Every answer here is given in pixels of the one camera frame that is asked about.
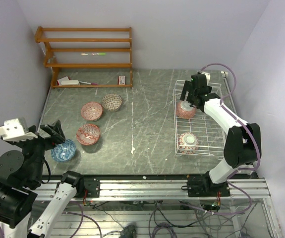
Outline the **black leaf pattern bowl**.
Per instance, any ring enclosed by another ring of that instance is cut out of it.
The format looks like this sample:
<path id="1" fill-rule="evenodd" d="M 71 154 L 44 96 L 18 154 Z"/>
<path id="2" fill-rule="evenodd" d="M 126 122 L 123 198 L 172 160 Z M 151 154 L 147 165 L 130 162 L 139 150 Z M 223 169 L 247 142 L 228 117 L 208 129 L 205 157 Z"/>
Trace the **black leaf pattern bowl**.
<path id="1" fill-rule="evenodd" d="M 196 109 L 187 101 L 180 101 L 176 106 L 176 115 L 182 119 L 191 119 L 194 117 Z"/>

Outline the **white bowl red diamond outside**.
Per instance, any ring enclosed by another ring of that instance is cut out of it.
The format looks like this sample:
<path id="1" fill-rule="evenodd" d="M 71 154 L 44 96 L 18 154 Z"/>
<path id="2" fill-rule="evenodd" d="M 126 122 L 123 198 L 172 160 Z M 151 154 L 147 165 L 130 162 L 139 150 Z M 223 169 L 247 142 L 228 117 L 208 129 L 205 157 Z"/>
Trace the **white bowl red diamond outside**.
<path id="1" fill-rule="evenodd" d="M 185 132 L 178 138 L 177 150 L 182 154 L 195 154 L 198 145 L 198 138 L 193 133 Z"/>

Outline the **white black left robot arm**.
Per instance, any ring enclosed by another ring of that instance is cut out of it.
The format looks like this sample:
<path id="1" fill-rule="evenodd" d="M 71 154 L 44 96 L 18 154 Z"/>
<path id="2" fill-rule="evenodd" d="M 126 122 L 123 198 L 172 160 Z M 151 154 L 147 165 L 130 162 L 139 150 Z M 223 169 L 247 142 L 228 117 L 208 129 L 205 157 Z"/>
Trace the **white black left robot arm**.
<path id="1" fill-rule="evenodd" d="M 0 126 L 0 139 L 20 148 L 0 156 L 0 238 L 49 238 L 70 200 L 85 191 L 84 176 L 67 171 L 43 213 L 28 226 L 38 196 L 35 190 L 44 184 L 45 152 L 65 142 L 59 120 L 40 128 L 47 137 L 36 126 L 28 127 L 24 118 L 6 120 Z"/>

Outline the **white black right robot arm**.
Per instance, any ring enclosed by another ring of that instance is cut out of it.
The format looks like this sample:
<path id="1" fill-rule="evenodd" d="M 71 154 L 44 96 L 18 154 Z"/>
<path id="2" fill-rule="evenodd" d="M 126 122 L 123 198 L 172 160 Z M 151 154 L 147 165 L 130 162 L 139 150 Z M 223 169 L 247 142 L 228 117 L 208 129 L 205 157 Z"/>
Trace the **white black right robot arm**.
<path id="1" fill-rule="evenodd" d="M 202 190 L 213 196 L 220 190 L 220 183 L 231 178 L 244 165 L 261 162 L 261 131 L 256 123 L 248 123 L 233 113 L 224 99 L 212 92 L 202 73 L 185 81 L 180 96 L 182 106 L 196 108 L 210 116 L 226 133 L 224 158 L 208 172 L 209 180 L 203 182 Z"/>

